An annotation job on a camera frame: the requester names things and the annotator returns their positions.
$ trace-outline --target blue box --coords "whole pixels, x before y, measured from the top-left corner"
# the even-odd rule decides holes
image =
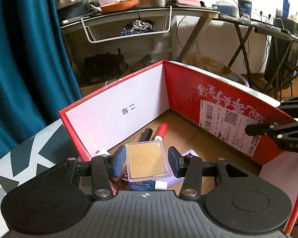
[[[212,4],[212,6],[217,6],[217,10],[220,13],[229,15],[234,17],[234,6],[229,6],[229,5],[217,5],[217,4]]]
[[[287,0],[284,0],[284,5],[283,5],[283,17],[288,18],[289,16],[289,7],[290,3]]]

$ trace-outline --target white marker cap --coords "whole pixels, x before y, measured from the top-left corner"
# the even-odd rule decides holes
[[[102,149],[102,150],[99,151],[95,156],[110,156],[110,154],[108,153],[107,150]]]
[[[154,140],[161,140],[161,141],[162,141],[163,138],[162,138],[161,136],[155,136],[155,137],[154,137]]]
[[[168,188],[168,183],[166,181],[156,181],[154,185],[155,190],[165,191]]]

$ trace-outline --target teal curtain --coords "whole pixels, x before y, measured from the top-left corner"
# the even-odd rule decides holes
[[[55,0],[0,0],[0,158],[81,97]]]

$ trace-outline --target clear plastic case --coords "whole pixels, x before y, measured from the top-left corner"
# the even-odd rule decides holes
[[[128,181],[154,180],[172,175],[162,141],[126,144]]]

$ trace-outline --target gold card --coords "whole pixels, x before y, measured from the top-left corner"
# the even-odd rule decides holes
[[[158,142],[129,144],[128,157],[131,178],[167,174]]]

